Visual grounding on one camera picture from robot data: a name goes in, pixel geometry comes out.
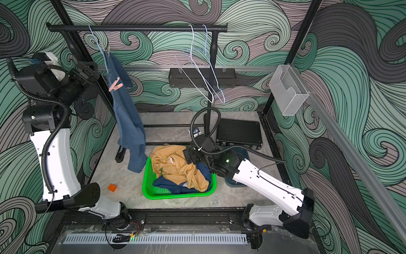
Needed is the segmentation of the tan cartoon print t-shirt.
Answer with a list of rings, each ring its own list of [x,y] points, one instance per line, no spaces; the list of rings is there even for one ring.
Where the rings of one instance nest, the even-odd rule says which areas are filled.
[[[209,181],[194,164],[188,164],[184,150],[185,146],[157,146],[150,154],[151,165],[156,177],[164,177],[177,185],[187,183],[188,188],[204,192],[209,187]]]

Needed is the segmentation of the navy Mickey print t-shirt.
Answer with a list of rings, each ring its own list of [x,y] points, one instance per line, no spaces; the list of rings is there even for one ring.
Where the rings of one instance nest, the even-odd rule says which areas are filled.
[[[211,172],[203,164],[169,165],[161,169],[153,186],[165,188],[172,194],[188,194],[208,191]]]

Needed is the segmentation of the slate blue t-shirt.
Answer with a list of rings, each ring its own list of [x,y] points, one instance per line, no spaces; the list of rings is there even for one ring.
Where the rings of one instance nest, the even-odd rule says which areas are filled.
[[[148,157],[145,154],[146,134],[144,125],[129,93],[129,90],[133,88],[133,82],[113,54],[106,55],[106,60],[110,71],[106,75],[107,80],[120,77],[123,83],[123,87],[110,92],[120,135],[118,144],[130,152],[128,170],[140,173],[146,165]]]

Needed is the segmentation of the white wire hanger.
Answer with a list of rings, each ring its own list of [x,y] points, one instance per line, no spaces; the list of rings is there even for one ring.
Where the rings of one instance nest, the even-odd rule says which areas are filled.
[[[209,82],[207,81],[207,79],[204,77],[203,73],[201,72],[201,70],[198,68],[197,64],[195,63],[195,61],[193,60],[193,43],[195,41],[195,31],[193,29],[193,25],[192,24],[188,24],[188,26],[191,29],[191,33],[192,33],[192,39],[191,39],[191,43],[190,43],[190,50],[189,50],[189,55],[186,55],[185,52],[183,51],[184,56],[186,57],[187,60],[189,60],[189,62],[192,64],[193,68],[197,71],[197,73],[199,74],[199,76],[202,78],[207,91],[208,91],[208,95],[206,96],[199,88],[198,86],[192,81],[192,79],[189,77],[188,74],[186,74],[186,72],[184,71],[182,65],[180,64],[179,60],[178,60],[178,55],[174,55],[175,60],[177,62],[178,65],[178,69],[180,73],[184,73],[187,77],[187,79],[193,84],[193,86],[200,92],[200,94],[207,100],[208,104],[212,104],[214,102],[214,98],[213,98],[213,93],[211,92],[211,89],[209,87]]]

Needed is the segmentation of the light blue wire hanger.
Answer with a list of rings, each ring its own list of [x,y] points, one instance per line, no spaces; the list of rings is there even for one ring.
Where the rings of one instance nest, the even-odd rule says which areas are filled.
[[[208,77],[207,81],[209,82],[209,87],[211,89],[211,92],[213,93],[214,101],[215,101],[215,96],[214,96],[214,94],[215,94],[217,99],[222,104],[225,104],[226,103],[226,98],[225,98],[223,90],[219,86],[219,81],[218,81],[216,73],[215,73],[215,65],[216,65],[216,58],[217,58],[217,47],[218,47],[218,45],[217,45],[218,32],[217,31],[212,31],[211,45],[210,45],[210,52],[209,52],[210,55],[208,55],[208,53],[207,53],[207,49],[208,49],[207,48],[207,41],[208,41],[208,38],[209,38],[209,36],[208,36],[209,29],[204,24],[203,24],[203,27],[205,28],[205,32],[206,32],[206,40],[205,40],[204,49],[201,50],[201,52],[203,52],[205,59],[209,63],[209,77]]]

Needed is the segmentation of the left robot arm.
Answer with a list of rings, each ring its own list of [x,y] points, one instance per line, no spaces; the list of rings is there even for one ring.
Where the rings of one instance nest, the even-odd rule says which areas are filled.
[[[96,183],[80,184],[70,152],[70,107],[99,80],[98,65],[80,61],[59,78],[56,72],[62,72],[62,67],[52,64],[44,53],[36,54],[22,69],[17,69],[12,58],[6,62],[11,79],[28,102],[22,121],[38,155],[44,188],[36,212],[86,212],[112,228],[127,229],[131,216],[125,204],[102,196]]]

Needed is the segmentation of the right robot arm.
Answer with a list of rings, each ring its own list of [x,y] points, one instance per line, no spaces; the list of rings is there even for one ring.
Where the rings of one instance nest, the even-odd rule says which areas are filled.
[[[235,152],[235,146],[220,149],[209,134],[197,132],[195,121],[206,111],[215,111],[217,119],[221,119],[221,112],[214,107],[203,108],[193,116],[189,126],[190,148],[184,150],[187,163],[196,165],[204,162],[210,172],[244,184],[274,203],[270,206],[249,204],[242,218],[246,228],[254,230],[262,226],[279,226],[299,238],[309,238],[315,192],[309,188],[290,186],[272,177]]]

